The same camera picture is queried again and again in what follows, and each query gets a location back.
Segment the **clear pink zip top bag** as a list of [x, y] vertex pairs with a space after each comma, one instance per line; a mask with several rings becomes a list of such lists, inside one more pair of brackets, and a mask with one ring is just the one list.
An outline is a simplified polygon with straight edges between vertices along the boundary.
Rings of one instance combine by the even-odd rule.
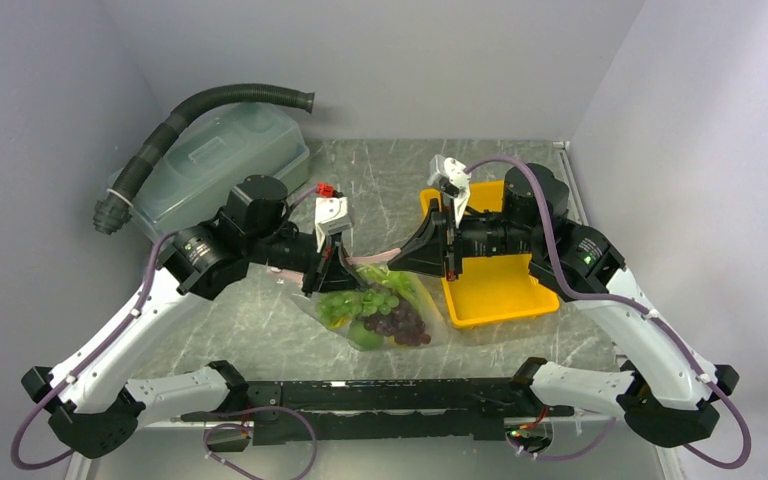
[[346, 273], [348, 289], [326, 291], [321, 283], [305, 294], [302, 273], [274, 266], [267, 271], [296, 307], [356, 350], [422, 348], [445, 342], [449, 331], [422, 282], [413, 273], [387, 267], [397, 252], [366, 257], [332, 254], [328, 272]]

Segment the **yellow plastic tray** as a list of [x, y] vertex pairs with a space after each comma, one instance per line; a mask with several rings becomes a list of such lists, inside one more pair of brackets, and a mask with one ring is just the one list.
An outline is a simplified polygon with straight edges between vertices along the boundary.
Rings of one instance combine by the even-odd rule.
[[528, 269], [528, 254], [505, 254], [501, 222], [462, 219], [465, 241], [461, 272], [438, 281], [453, 327], [469, 329], [524, 320], [560, 308], [556, 293], [540, 285]]

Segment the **purple grape bunch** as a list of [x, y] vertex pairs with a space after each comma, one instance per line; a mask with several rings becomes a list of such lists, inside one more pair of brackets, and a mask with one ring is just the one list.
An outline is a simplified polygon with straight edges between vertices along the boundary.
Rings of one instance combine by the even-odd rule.
[[362, 326], [369, 332], [391, 338], [396, 345], [418, 347], [431, 343], [432, 336], [419, 310], [409, 301], [394, 297], [398, 303], [382, 303], [368, 315], [361, 316]]

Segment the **green grape bunch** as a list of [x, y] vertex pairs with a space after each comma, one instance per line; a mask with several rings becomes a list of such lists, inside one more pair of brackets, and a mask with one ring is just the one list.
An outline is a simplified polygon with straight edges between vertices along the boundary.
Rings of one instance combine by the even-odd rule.
[[396, 305], [398, 301], [394, 297], [398, 296], [375, 290], [326, 293], [318, 298], [315, 311], [324, 326], [337, 329], [362, 315], [374, 312], [382, 303]]

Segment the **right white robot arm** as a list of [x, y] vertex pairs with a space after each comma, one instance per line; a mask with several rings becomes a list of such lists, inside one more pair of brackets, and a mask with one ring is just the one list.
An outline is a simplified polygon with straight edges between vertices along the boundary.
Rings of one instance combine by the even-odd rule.
[[453, 282], [468, 259], [526, 254], [530, 276], [589, 315], [627, 357], [618, 372], [529, 358], [511, 379], [515, 409], [608, 415], [665, 448], [707, 439], [719, 419], [715, 403], [728, 401], [738, 383], [736, 370], [705, 360], [668, 325], [607, 237], [569, 217], [569, 188], [550, 170], [509, 159], [501, 208], [478, 214], [468, 210], [470, 173], [451, 157], [432, 160], [428, 183], [438, 196], [389, 267]]

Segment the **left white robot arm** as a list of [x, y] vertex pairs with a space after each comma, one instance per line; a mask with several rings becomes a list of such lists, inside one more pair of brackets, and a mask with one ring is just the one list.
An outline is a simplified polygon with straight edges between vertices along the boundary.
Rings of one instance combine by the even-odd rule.
[[314, 230], [301, 233], [290, 221], [286, 186], [247, 177], [212, 218], [156, 241], [134, 297], [84, 346], [23, 376], [35, 412], [47, 414], [70, 453], [95, 459], [159, 421], [202, 412], [232, 420], [245, 411], [248, 383], [227, 361], [153, 380], [134, 372], [178, 323], [244, 279], [251, 265], [299, 274], [305, 294], [359, 288], [342, 244], [353, 225], [347, 198], [328, 184], [309, 195]]

